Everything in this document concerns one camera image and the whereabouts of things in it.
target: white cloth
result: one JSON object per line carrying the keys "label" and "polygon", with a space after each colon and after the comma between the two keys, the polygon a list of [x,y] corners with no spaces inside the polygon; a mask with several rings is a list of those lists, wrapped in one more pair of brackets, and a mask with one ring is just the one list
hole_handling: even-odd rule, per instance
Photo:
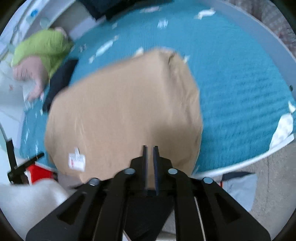
{"label": "white cloth", "polygon": [[23,240],[32,227],[68,197],[53,179],[42,179],[32,186],[0,185],[0,208]]}
{"label": "white cloth", "polygon": [[288,102],[290,113],[281,116],[275,133],[272,136],[271,142],[269,144],[269,149],[274,148],[282,141],[284,141],[293,131],[293,112],[296,110],[292,103]]}
{"label": "white cloth", "polygon": [[248,212],[251,211],[254,203],[256,187],[256,174],[249,174],[223,181],[223,189]]}

